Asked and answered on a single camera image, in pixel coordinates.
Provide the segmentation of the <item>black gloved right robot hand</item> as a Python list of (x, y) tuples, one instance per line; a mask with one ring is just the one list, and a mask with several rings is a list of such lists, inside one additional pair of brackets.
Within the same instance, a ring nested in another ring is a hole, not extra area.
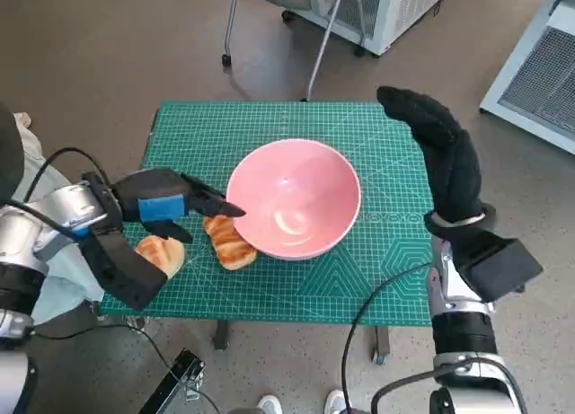
[(391, 119), (404, 122), (423, 153), (434, 212), (449, 223), (483, 214), (482, 176), (469, 133), (430, 96), (380, 86), (376, 98)]

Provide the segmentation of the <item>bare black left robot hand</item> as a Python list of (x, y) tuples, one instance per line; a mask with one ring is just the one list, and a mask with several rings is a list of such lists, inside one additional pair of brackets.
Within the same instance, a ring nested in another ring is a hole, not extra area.
[(152, 235), (182, 243), (193, 242), (193, 237), (176, 221), (192, 212), (207, 217), (245, 215), (219, 190), (167, 168), (135, 172), (115, 182), (111, 190), (126, 222), (139, 222)]

